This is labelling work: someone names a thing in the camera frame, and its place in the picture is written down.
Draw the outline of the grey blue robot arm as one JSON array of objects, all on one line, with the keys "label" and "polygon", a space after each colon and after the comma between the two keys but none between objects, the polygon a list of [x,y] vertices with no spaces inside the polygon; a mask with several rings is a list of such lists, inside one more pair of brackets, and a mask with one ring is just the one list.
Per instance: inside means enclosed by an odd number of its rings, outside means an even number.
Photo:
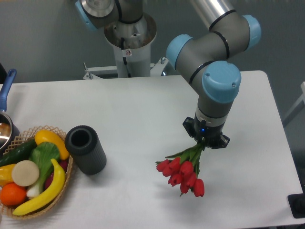
[{"label": "grey blue robot arm", "polygon": [[[150,76],[157,29],[141,0],[79,0],[75,5],[89,28],[104,29],[120,78]],[[209,32],[199,39],[175,37],[166,59],[198,94],[195,116],[186,118],[185,130],[206,147],[225,148],[230,139],[222,129],[241,83],[239,69],[228,59],[258,44],[261,27],[227,0],[193,0],[192,5]]]}]

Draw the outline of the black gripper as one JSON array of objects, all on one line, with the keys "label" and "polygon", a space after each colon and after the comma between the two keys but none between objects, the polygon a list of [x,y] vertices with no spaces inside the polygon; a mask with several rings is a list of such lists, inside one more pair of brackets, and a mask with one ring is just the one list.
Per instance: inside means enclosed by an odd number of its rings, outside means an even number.
[{"label": "black gripper", "polygon": [[183,127],[191,138],[195,138],[197,142],[204,139],[211,149],[226,148],[230,142],[229,137],[221,134],[223,125],[208,126],[204,120],[200,122],[197,117],[186,117]]}]

